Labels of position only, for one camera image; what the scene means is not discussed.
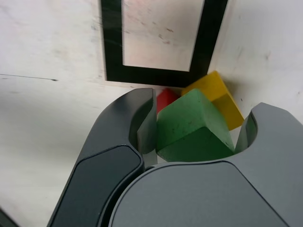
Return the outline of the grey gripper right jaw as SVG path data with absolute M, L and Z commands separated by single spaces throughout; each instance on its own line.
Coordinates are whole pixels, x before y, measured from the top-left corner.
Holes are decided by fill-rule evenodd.
M 300 227 L 303 126 L 260 103 L 242 124 L 236 153 L 207 162 L 160 164 L 115 205 L 111 227 Z

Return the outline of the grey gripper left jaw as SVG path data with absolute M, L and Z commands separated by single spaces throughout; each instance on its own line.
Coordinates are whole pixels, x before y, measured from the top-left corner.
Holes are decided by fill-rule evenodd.
M 156 92 L 134 89 L 96 119 L 48 222 L 50 227 L 106 227 L 125 188 L 144 173 L 157 140 Z

